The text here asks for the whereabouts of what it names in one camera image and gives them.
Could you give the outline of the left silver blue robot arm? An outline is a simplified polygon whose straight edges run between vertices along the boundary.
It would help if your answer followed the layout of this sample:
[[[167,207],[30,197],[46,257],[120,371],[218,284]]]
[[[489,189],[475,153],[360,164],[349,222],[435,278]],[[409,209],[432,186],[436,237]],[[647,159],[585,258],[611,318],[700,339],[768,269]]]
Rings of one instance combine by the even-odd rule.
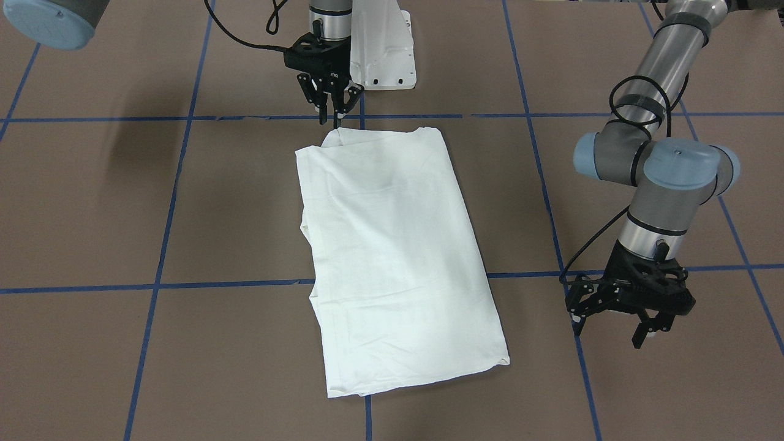
[[[639,349],[695,306],[677,254],[698,208],[733,186],[741,165],[726,147],[655,134],[671,129],[698,53],[733,10],[731,1],[667,2],[636,73],[610,92],[610,120],[576,144],[577,173],[635,188],[629,206],[614,217],[623,224],[602,276],[560,274],[576,337],[596,314],[635,315],[631,341]]]

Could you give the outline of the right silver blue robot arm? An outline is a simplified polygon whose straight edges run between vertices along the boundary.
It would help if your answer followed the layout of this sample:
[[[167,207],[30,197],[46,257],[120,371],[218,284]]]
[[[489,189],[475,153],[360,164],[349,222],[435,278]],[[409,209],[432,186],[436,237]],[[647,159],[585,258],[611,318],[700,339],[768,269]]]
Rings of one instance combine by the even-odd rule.
[[[3,1],[2,12],[20,33],[57,50],[81,50],[95,36],[107,1]],[[227,37],[244,47],[282,53],[286,67],[296,70],[305,100],[314,106],[321,125],[333,116],[334,128],[355,108],[364,87],[349,72],[352,1],[308,2],[308,30],[290,47],[241,39],[204,1],[211,20]]]

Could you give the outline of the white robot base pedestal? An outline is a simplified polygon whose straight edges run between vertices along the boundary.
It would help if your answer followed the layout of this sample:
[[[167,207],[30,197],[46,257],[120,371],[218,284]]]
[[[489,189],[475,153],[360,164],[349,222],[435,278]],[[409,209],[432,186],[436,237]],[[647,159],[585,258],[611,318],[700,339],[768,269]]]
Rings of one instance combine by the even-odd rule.
[[[411,17],[398,1],[353,1],[349,67],[367,91],[414,89]]]

